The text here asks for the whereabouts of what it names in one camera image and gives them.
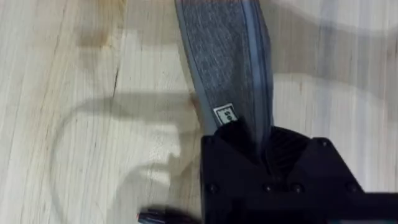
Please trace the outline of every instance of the black device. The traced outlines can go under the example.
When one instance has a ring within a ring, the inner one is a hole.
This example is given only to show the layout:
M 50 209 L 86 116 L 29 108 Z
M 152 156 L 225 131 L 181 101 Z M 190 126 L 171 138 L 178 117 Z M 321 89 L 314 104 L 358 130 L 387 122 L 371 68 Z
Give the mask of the black device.
M 329 139 L 273 127 L 259 155 L 243 126 L 235 121 L 202 139 L 204 223 L 398 220 L 398 194 L 365 193 Z

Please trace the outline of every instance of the white label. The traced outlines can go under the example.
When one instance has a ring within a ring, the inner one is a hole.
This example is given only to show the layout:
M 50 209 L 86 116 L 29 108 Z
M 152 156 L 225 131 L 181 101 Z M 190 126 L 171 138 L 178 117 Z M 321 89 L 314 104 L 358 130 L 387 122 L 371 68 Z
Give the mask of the white label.
M 228 124 L 229 122 L 238 120 L 232 103 L 214 108 L 213 111 L 221 124 Z

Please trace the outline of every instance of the wooden surface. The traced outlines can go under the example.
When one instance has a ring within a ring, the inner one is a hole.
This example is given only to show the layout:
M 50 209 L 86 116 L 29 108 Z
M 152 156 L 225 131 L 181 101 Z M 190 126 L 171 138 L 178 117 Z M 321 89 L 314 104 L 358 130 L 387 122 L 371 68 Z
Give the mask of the wooden surface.
M 200 213 L 200 124 L 172 0 L 0 0 L 0 223 Z M 396 191 L 398 2 L 261 0 L 275 123 Z

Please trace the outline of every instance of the wood grain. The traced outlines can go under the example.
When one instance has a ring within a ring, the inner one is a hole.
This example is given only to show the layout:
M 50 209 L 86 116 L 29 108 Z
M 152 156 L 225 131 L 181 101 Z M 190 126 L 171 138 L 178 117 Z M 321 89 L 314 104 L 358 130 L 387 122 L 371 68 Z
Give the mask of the wood grain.
M 398 2 L 261 0 L 275 123 L 396 191 Z M 172 0 L 0 0 L 0 223 L 200 214 L 201 128 Z

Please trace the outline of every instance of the gray fabric strap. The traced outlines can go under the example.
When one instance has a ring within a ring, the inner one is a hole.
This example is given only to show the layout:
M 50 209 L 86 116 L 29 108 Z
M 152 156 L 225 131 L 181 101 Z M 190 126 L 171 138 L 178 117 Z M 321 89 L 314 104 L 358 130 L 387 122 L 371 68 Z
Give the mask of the gray fabric strap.
M 262 145 L 272 125 L 269 38 L 257 1 L 176 0 L 205 134 L 223 123 L 214 108 L 232 104 Z

